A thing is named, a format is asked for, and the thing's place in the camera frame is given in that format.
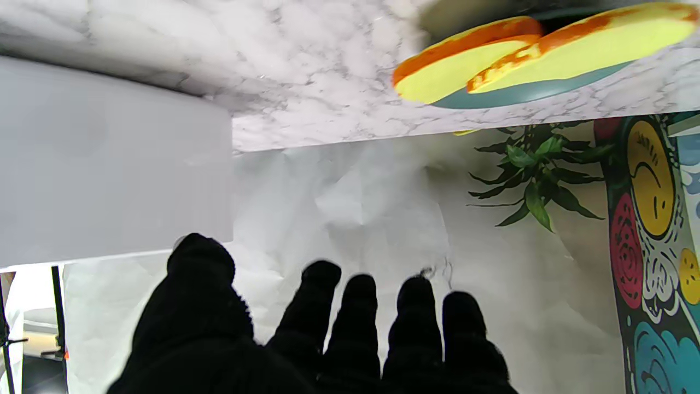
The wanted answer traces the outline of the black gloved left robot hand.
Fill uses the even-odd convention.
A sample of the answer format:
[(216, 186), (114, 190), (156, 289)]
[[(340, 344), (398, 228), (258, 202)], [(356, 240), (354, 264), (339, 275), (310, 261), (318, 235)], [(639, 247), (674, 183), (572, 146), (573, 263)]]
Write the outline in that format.
[(330, 322), (342, 270), (316, 261), (267, 344), (254, 340), (235, 262), (219, 242), (188, 234), (143, 309), (131, 352), (109, 393), (514, 393), (505, 358), (487, 338), (472, 294), (450, 292), (442, 324), (428, 279), (403, 282), (378, 357), (377, 285), (353, 275)]

